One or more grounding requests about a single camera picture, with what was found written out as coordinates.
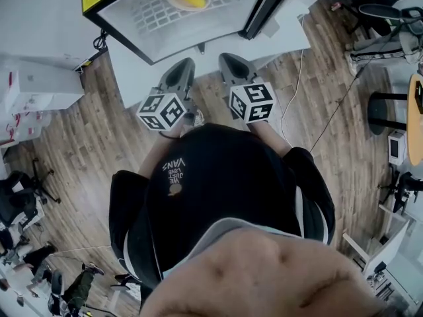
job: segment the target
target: white cable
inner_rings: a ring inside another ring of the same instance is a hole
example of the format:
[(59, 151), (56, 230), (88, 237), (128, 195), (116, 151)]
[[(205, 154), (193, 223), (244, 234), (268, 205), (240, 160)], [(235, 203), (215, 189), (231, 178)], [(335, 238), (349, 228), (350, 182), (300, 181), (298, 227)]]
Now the white cable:
[[(303, 18), (301, 19), (301, 27), (302, 28), (303, 28), (303, 23), (304, 23), (304, 16), (305, 15), (303, 15)], [(301, 50), (301, 61), (300, 61), (300, 64), (299, 64), (299, 74), (298, 74), (297, 86), (295, 88), (295, 93), (292, 96), (292, 99), (288, 102), (288, 105), (285, 108), (285, 112), (282, 115), (282, 119), (280, 119), (280, 129), (282, 130), (282, 135), (284, 136), (285, 140), (288, 142), (288, 145), (290, 145), (291, 147), (292, 147), (292, 144), (288, 141), (288, 138), (286, 137), (286, 135), (284, 133), (284, 118), (285, 118), (286, 112), (288, 111), (289, 106), (291, 106), (293, 99), (297, 96), (297, 93), (298, 93), (299, 80), (301, 78), (301, 71), (303, 70), (303, 54), (304, 54), (304, 49)]]

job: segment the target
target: black and white marker cube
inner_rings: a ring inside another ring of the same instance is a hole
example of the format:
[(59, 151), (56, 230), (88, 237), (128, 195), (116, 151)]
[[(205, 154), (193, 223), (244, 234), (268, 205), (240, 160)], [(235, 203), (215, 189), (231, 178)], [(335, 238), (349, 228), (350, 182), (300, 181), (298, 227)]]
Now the black and white marker cube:
[(234, 86), (231, 88), (229, 107), (245, 123), (252, 123), (267, 120), (272, 113), (275, 100), (269, 82)]
[(137, 116), (150, 130), (171, 130), (186, 109), (175, 93), (149, 95), (138, 108)]

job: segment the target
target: wooden table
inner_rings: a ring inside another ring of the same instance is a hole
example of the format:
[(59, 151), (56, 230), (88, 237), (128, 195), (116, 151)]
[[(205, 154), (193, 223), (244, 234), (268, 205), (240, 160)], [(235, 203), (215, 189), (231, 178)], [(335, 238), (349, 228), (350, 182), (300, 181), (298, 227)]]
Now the wooden table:
[[(408, 157), (413, 166), (420, 164), (423, 159), (423, 115), (420, 114), (414, 97), (417, 81), (423, 85), (423, 77), (414, 74), (410, 80), (408, 94), (374, 92), (367, 107), (367, 120), (374, 134), (380, 135), (384, 127), (407, 131)], [(407, 123), (386, 120), (386, 100), (407, 101)]]

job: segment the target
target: white table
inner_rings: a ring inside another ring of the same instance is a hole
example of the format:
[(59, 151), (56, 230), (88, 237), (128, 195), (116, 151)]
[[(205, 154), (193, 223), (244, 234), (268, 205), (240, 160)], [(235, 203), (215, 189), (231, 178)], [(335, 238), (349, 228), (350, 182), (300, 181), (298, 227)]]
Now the white table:
[(152, 66), (109, 36), (108, 51), (125, 108), (141, 102), (151, 88), (157, 86), (163, 73), (185, 57), (191, 57), (195, 61), (195, 76), (200, 77), (219, 70), (218, 57), (221, 53), (229, 52), (254, 61), (310, 48), (301, 23), (296, 15), (289, 15), (290, 11), (290, 6), (286, 6), (276, 13), (274, 19), (280, 28), (272, 37), (261, 33), (254, 40), (248, 41), (232, 34), (207, 42), (204, 55), (197, 48), (189, 48)]

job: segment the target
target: wooden floor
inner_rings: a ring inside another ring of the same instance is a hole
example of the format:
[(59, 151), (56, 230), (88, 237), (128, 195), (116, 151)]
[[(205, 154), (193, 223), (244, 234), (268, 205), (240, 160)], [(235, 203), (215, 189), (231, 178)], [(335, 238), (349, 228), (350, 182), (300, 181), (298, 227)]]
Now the wooden floor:
[[(352, 24), (354, 19), (342, 11), (329, 12), (333, 1), (318, 1), (305, 17), (311, 49), (304, 51), (298, 95), (284, 122), (291, 143), (306, 149), (314, 145), (352, 82), (343, 53), (344, 45), (357, 40), (357, 35), (347, 35), (342, 23)], [(300, 57), (301, 52), (282, 55), (261, 71), (280, 101), (272, 120), (278, 131), (282, 110), (295, 90)], [(48, 187), (62, 203), (45, 206), (44, 232), (31, 228), (29, 236), (35, 245), (51, 240), (61, 251), (90, 247), (62, 252), (49, 261), (64, 272), (68, 283), (80, 272), (81, 262), (92, 261), (103, 267), (107, 274), (95, 280), (88, 301), (100, 306), (113, 284), (113, 275), (123, 271), (108, 247), (110, 180), (118, 170), (138, 170), (156, 134), (140, 124), (134, 116), (135, 108), (125, 110), (122, 106), (107, 53), (86, 69), (82, 81), (86, 95), (70, 109), (54, 112), (52, 124), (41, 138), (13, 148), (8, 159), (13, 168), (29, 174), (34, 157), (40, 159), (45, 171), (56, 171)], [(376, 90), (390, 91), (387, 74), (369, 66), (312, 151), (335, 202), (333, 246), (342, 251), (346, 250), (342, 232), (357, 235), (365, 229), (375, 234), (381, 223), (377, 185), (389, 176), (387, 132), (373, 136), (365, 120), (367, 100)], [(207, 121), (242, 128), (240, 120), (232, 120), (223, 95), (218, 73), (196, 80), (194, 99)], [(130, 298), (118, 304), (121, 316), (134, 316), (137, 310), (137, 302)]]

